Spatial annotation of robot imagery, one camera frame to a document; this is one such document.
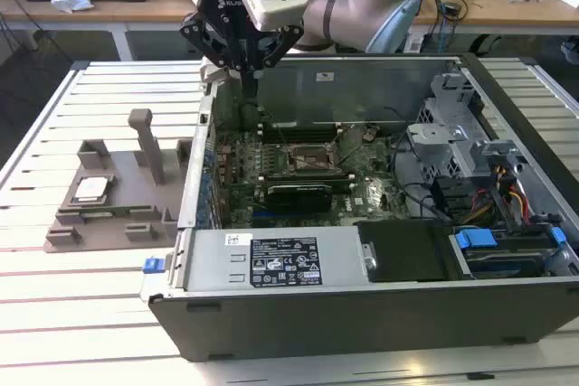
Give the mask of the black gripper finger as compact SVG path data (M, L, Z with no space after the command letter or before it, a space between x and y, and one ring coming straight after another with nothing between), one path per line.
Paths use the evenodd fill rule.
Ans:
M273 68L301 38L301 24L282 26L274 31L254 30L250 36L250 97L257 96L258 80L263 70Z
M232 71L241 85L242 95L251 96L251 73L244 39L239 36L236 20L230 12L188 15L179 32L217 68Z

